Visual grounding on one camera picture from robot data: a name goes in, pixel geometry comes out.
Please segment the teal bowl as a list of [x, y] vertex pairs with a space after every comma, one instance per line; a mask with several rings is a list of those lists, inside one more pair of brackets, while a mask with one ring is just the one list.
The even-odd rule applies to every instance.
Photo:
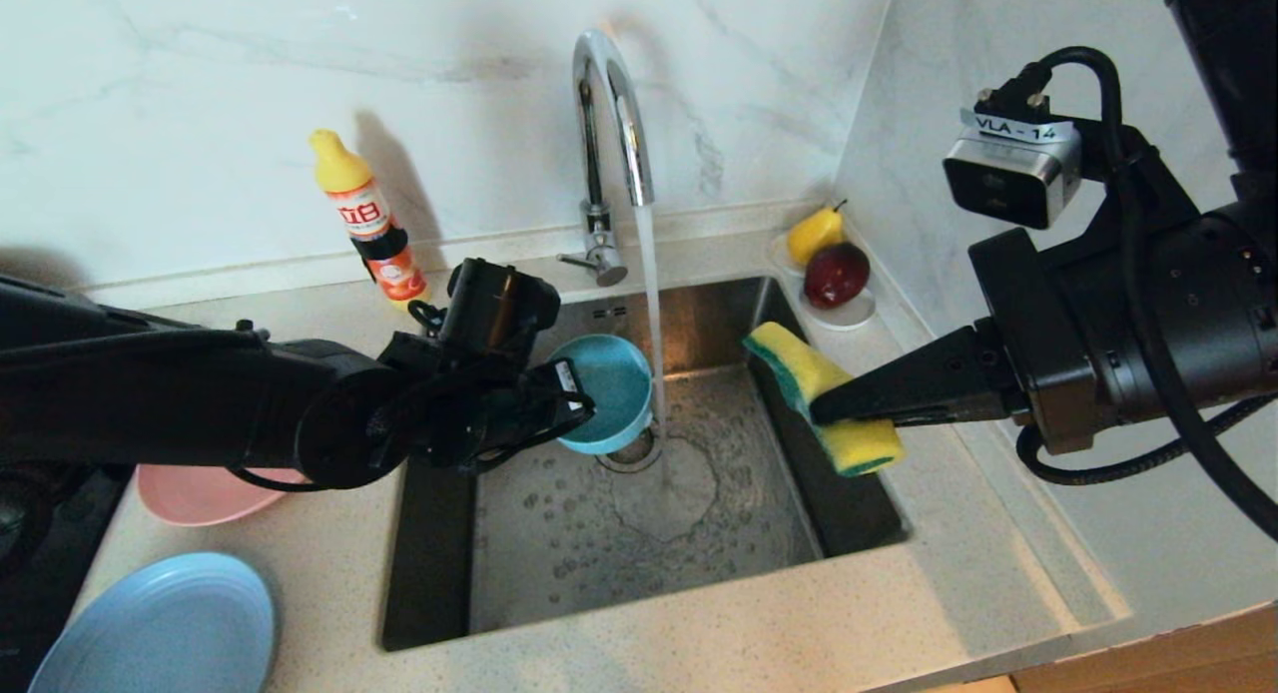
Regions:
[[[558, 361], [566, 359], [566, 364]], [[575, 453], [601, 456], [617, 453], [652, 424], [652, 371], [634, 343], [611, 335], [589, 335], [558, 346], [562, 387], [584, 393], [594, 401], [594, 416], [561, 435], [558, 442]]]

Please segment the yellow green sponge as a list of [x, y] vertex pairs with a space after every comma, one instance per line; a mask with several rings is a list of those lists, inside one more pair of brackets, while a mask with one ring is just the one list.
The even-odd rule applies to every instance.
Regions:
[[803, 417], [836, 474], [866, 476], [907, 456], [889, 421], [815, 423], [812, 416], [815, 398], [852, 382], [854, 376], [794, 332], [780, 323], [764, 322], [753, 329], [743, 344], [771, 370], [786, 407]]

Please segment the yellow orange dish soap bottle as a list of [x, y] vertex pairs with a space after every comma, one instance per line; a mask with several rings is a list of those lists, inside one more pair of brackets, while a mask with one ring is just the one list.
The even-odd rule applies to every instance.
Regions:
[[427, 300], [428, 283], [412, 256], [406, 229], [369, 162], [348, 150], [334, 130], [316, 129], [308, 143], [314, 152], [314, 180], [383, 297], [403, 309]]

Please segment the chrome gooseneck faucet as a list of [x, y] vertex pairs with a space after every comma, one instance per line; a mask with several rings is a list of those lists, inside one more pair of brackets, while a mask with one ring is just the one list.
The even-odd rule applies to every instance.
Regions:
[[624, 281], [627, 267], [619, 252], [610, 202], [604, 197], [601, 116], [612, 124], [634, 208], [656, 201], [642, 111], [627, 66], [603, 29], [584, 29], [573, 52], [573, 92], [587, 193], [579, 210], [584, 221], [584, 253], [558, 254], [561, 263], [581, 267], [599, 288]]

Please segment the metal sink drain strainer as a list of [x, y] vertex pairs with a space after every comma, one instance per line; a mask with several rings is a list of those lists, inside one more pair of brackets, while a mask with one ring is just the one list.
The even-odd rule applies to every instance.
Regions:
[[597, 456], [599, 465], [616, 473], [634, 474], [653, 465], [661, 456], [659, 433], [653, 427], [643, 430], [634, 441], [606, 455]]

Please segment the stainless steel sink basin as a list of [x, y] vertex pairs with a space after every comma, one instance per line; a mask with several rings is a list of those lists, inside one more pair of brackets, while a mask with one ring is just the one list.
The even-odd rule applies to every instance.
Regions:
[[668, 433], [645, 471], [546, 442], [481, 476], [403, 467], [380, 647], [395, 652], [900, 543], [875, 476], [836, 474], [743, 346], [800, 332], [780, 280], [663, 290]]

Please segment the small white dish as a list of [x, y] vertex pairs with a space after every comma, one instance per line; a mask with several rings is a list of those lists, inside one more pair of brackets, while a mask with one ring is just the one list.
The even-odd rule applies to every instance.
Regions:
[[795, 300], [803, 307], [804, 315], [814, 320], [814, 322], [820, 326], [820, 329], [828, 329], [831, 331], [852, 331], [861, 329], [868, 321], [870, 321], [877, 313], [877, 299], [875, 293], [868, 286], [854, 297], [843, 306], [838, 306], [831, 309], [815, 308], [812, 306], [804, 294], [804, 276], [803, 270], [794, 263], [787, 249], [787, 235], [785, 233], [777, 234], [771, 240], [771, 247], [767, 251], [771, 263], [780, 270], [782, 274], [782, 283], [787, 288], [789, 294], [794, 294]]

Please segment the dark red apple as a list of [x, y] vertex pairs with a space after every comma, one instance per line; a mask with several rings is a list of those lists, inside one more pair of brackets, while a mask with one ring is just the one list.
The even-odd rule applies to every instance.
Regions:
[[860, 247], [851, 242], [829, 245], [808, 261], [804, 297], [818, 309], [835, 309], [856, 298], [870, 275], [872, 265]]

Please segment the yellow pear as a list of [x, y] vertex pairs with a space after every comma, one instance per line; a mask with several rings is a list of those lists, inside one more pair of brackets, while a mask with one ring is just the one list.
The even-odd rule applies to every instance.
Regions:
[[849, 239], [843, 230], [843, 205], [822, 207], [790, 229], [785, 239], [790, 263], [806, 267], [818, 252]]

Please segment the pink plate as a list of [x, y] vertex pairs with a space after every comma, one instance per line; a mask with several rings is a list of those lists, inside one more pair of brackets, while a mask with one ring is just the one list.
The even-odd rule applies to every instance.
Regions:
[[137, 465], [142, 505], [170, 526], [219, 526], [250, 517], [288, 496], [250, 485], [222, 468]]

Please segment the light wooden cabinet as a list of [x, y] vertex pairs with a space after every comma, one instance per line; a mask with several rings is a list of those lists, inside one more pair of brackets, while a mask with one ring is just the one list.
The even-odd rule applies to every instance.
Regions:
[[1010, 675], [1017, 693], [1278, 693], [1278, 605]]

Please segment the light blue plate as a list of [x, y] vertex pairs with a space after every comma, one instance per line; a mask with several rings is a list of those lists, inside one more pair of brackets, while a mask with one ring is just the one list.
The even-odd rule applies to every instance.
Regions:
[[27, 693], [262, 693], [276, 635], [273, 592], [242, 557], [164, 557], [93, 598]]

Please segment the black glass cooktop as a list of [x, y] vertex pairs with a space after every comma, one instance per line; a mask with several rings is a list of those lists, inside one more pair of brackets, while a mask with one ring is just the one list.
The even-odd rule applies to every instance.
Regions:
[[0, 465], [0, 693], [26, 693], [69, 620], [132, 465]]

